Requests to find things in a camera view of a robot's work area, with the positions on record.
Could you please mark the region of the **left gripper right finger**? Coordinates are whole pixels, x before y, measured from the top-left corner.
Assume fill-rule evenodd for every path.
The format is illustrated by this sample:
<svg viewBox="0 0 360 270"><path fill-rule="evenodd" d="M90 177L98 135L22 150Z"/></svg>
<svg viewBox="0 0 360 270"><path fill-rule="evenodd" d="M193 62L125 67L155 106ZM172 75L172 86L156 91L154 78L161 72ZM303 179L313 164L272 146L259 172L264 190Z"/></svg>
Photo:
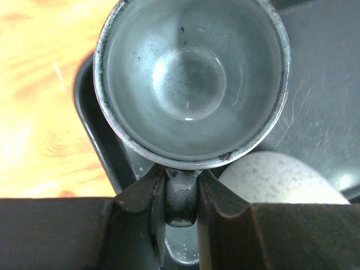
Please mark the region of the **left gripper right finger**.
<svg viewBox="0 0 360 270"><path fill-rule="evenodd" d="M199 175L201 269L358 269L359 205L251 204Z"/></svg>

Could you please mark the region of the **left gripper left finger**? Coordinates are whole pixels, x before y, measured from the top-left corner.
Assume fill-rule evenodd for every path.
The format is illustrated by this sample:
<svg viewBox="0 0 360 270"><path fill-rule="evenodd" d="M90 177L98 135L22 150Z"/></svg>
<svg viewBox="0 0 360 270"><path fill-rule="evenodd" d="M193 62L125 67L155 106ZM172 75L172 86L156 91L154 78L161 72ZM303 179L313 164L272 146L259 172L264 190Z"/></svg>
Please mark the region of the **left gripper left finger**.
<svg viewBox="0 0 360 270"><path fill-rule="evenodd" d="M2 269L159 269L166 173L116 197L1 200Z"/></svg>

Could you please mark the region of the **grey ceramic mug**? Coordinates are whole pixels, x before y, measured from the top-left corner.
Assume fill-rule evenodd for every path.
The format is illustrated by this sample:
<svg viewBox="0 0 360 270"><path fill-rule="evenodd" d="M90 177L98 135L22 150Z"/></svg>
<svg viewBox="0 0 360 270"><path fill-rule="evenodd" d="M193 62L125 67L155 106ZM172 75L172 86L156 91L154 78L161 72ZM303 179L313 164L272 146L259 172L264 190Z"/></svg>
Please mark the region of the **grey ceramic mug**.
<svg viewBox="0 0 360 270"><path fill-rule="evenodd" d="M197 177L246 155L284 108L290 42L270 1L119 1L93 57L98 103L133 151L166 167L165 221L197 216Z"/></svg>

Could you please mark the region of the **white ceramic mug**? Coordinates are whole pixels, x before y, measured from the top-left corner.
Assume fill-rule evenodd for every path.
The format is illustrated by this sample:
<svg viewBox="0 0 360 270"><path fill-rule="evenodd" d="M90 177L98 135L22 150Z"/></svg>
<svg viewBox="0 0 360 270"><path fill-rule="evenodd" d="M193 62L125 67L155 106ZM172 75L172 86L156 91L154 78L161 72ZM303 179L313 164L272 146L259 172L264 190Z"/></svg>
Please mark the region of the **white ceramic mug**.
<svg viewBox="0 0 360 270"><path fill-rule="evenodd" d="M350 203L315 169L279 152L247 154L229 165L219 181L250 203Z"/></svg>

